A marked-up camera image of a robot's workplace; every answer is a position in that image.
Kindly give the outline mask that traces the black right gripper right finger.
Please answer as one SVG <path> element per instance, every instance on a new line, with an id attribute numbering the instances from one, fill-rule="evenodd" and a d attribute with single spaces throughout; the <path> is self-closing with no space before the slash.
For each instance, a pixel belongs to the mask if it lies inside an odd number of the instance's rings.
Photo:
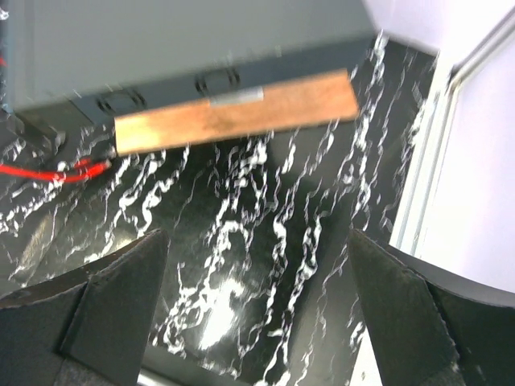
<path id="1" fill-rule="evenodd" d="M 359 230 L 348 257 L 384 385 L 512 385 L 514 295 Z"/>

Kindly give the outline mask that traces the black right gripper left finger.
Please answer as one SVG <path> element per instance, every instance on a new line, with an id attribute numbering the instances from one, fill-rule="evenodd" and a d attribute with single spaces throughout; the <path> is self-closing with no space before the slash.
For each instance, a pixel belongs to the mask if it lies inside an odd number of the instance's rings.
<path id="1" fill-rule="evenodd" d="M 1 297 L 3 385 L 134 385 L 169 247 L 154 230 Z"/>

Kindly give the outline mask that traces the grey network switch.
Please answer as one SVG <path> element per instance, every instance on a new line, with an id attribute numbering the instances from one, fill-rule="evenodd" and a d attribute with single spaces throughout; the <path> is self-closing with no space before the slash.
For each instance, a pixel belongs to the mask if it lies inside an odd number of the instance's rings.
<path id="1" fill-rule="evenodd" d="M 94 121 L 109 90 L 149 108 L 345 68 L 375 38 L 360 1 L 9 1 L 6 103 L 71 100 Z"/>

